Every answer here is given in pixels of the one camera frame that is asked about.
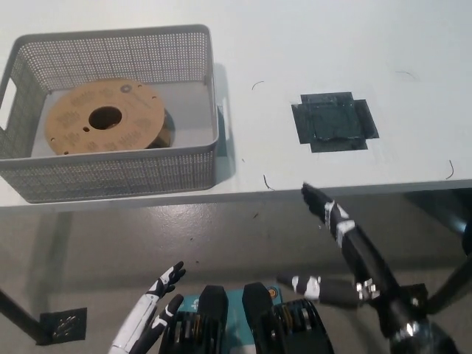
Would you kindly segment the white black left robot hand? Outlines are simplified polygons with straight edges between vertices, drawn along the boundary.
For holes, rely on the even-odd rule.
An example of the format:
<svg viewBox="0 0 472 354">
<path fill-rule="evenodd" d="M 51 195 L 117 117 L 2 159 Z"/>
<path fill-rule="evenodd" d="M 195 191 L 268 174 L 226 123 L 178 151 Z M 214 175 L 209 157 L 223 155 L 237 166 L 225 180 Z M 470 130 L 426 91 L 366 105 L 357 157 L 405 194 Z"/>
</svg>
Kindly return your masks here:
<svg viewBox="0 0 472 354">
<path fill-rule="evenodd" d="M 175 295 L 160 314 L 156 314 L 158 301 L 175 289 L 184 276 L 182 261 L 167 269 L 134 305 L 118 334 L 113 340 L 110 353 L 147 353 L 163 334 L 176 314 L 184 297 Z"/>
</svg>

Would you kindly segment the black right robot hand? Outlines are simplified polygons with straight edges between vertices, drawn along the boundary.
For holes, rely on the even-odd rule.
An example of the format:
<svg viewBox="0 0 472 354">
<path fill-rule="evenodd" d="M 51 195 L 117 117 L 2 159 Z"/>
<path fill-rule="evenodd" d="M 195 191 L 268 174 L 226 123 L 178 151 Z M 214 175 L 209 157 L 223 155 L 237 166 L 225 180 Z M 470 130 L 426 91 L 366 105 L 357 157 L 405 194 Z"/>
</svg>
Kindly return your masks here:
<svg viewBox="0 0 472 354">
<path fill-rule="evenodd" d="M 414 336 L 426 315 L 413 306 L 386 261 L 364 230 L 343 207 L 321 190 L 304 183 L 301 193 L 310 212 L 333 236 L 354 276 L 354 283 L 326 277 L 277 275 L 277 282 L 294 293 L 323 305 L 343 309 L 372 306 L 385 337 Z"/>
</svg>

